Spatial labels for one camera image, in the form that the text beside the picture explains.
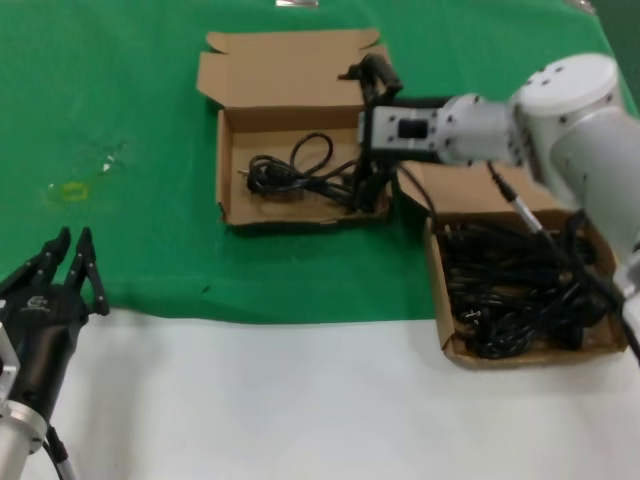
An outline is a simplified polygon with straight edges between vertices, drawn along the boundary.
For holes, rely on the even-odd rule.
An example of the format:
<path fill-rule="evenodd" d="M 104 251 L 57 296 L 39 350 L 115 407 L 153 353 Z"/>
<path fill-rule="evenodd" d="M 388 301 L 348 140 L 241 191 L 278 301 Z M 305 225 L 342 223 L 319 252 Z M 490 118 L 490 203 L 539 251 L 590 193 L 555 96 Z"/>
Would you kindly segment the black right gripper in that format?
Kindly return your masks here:
<path fill-rule="evenodd" d="M 444 97 L 395 98 L 403 84 L 394 68 L 381 54 L 368 53 L 352 64 L 341 81 L 357 81 L 365 107 L 391 106 L 411 109 L 440 109 L 450 100 Z M 397 160 L 388 153 L 361 152 L 351 176 L 351 209 L 373 213 L 380 194 L 395 174 Z"/>

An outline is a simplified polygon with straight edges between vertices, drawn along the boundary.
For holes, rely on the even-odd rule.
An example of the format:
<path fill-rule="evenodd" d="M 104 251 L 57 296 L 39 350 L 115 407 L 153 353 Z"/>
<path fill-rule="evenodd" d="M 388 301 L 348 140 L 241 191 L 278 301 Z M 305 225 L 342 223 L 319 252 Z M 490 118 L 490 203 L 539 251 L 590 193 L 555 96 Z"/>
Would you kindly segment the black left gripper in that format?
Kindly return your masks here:
<path fill-rule="evenodd" d="M 1 281 L 1 322 L 20 368 L 9 399 L 41 416 L 53 414 L 69 361 L 89 314 L 107 316 L 110 306 L 97 267 L 89 227 L 84 227 L 64 286 L 49 285 L 70 246 L 70 229 L 44 243 L 38 254 Z M 82 299 L 84 284 L 93 299 Z"/>

